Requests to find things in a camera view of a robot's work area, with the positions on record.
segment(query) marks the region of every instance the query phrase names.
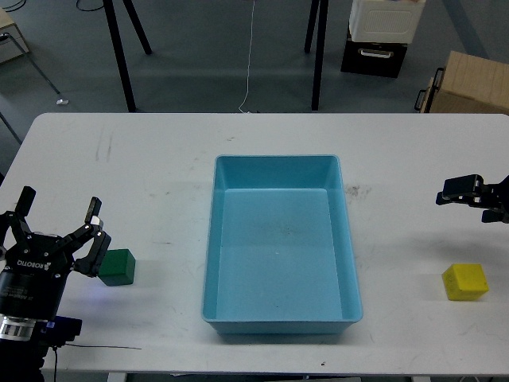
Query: black drawer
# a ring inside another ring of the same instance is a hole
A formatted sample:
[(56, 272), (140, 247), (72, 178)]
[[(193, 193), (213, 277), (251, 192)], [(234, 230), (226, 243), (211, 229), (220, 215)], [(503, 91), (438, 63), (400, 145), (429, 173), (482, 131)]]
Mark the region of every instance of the black drawer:
[(407, 44), (354, 42), (348, 33), (341, 72), (396, 78), (407, 47)]

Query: blue plastic tray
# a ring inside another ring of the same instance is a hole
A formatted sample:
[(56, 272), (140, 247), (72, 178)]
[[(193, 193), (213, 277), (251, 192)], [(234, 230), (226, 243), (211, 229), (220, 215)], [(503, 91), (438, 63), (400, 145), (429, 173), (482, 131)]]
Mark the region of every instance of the blue plastic tray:
[(337, 157), (216, 159), (202, 313), (220, 333), (340, 333), (361, 319)]

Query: black table leg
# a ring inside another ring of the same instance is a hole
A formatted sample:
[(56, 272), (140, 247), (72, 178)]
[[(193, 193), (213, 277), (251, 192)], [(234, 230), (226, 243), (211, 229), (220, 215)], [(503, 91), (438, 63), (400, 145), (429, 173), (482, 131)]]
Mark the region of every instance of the black table leg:
[(143, 50), (145, 50), (146, 54), (151, 54), (152, 48), (150, 48), (149, 41), (146, 38), (145, 31), (143, 30), (142, 23), (138, 18), (138, 14), (136, 13), (132, 0), (124, 0), (124, 6), (126, 6), (127, 13), (133, 23), (134, 30), (136, 30), (136, 34), (142, 43)]
[(320, 0), (320, 15), (318, 16), (317, 55), (315, 57), (315, 74), (313, 78), (313, 97), (311, 110), (318, 110), (320, 102), (321, 70), (324, 64), (325, 32), (327, 30), (328, 0)]
[(313, 42), (313, 34), (315, 32), (315, 23), (317, 22), (318, 4), (320, 0), (311, 1), (311, 10), (309, 11), (308, 32), (305, 35), (304, 52), (311, 51), (311, 43)]
[(108, 28), (110, 29), (111, 43), (113, 44), (117, 66), (119, 67), (120, 80), (122, 81), (124, 96), (126, 97), (127, 110), (133, 113), (136, 111), (136, 103), (134, 102), (133, 88), (130, 86), (129, 72), (127, 71), (126, 57), (124, 56), (122, 40), (120, 39), (119, 24), (117, 24), (117, 17), (115, 16), (113, 0), (103, 0), (103, 4)]

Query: cable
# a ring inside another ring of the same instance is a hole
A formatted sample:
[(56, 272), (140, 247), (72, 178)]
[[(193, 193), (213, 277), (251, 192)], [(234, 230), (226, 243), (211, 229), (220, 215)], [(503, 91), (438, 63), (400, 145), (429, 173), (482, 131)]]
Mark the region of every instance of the cable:
[(109, 348), (109, 349), (134, 349), (134, 350), (142, 350), (142, 348), (133, 348), (130, 346), (101, 346), (101, 345), (74, 345), (74, 344), (66, 344), (67, 346), (74, 346), (75, 348)]
[(81, 0), (76, 0), (76, 8), (78, 10), (81, 10), (82, 12), (95, 12), (96, 10), (101, 10), (102, 8), (104, 8), (104, 6), (100, 6), (98, 8), (93, 8), (91, 10), (86, 10), (84, 8), (80, 8), (80, 2), (81, 2)]
[(26, 4), (26, 0), (20, 0), (16, 4), (13, 4), (12, 6), (4, 6), (2, 7), (6, 12), (14, 12), (15, 10), (20, 10), (23, 8)]
[(253, 0), (253, 9), (251, 11), (251, 39), (249, 40), (249, 56), (247, 57), (247, 86), (246, 86), (246, 96), (244, 97), (244, 101), (239, 106), (239, 111), (243, 114), (246, 114), (244, 110), (242, 110), (242, 106), (246, 103), (247, 95), (249, 94), (249, 74), (251, 69), (251, 48), (253, 46), (253, 20), (255, 19), (255, 3), (256, 0)]
[(53, 370), (53, 382), (56, 382), (56, 365), (58, 364), (58, 354), (56, 353), (56, 350), (58, 348), (53, 346), (51, 349), (53, 349), (53, 352), (55, 352), (55, 369)]

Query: white table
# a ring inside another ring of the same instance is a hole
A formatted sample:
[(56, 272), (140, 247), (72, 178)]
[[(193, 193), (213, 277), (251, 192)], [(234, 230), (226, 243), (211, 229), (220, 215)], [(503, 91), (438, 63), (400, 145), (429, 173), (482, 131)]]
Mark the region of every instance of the white table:
[[(64, 235), (97, 196), (110, 248), (136, 257), (132, 286), (71, 274), (59, 315), (84, 320), (76, 344), (140, 349), (66, 346), (61, 369), (507, 375), (509, 227), (482, 224), (481, 210), (465, 205), (435, 205), (446, 178), (502, 181), (507, 142), (505, 115), (42, 115), (0, 188), (0, 210), (31, 185), (31, 229)], [(220, 337), (202, 321), (219, 154), (338, 155), (359, 323), (341, 336)], [(450, 302), (441, 273), (470, 262), (491, 289)]]

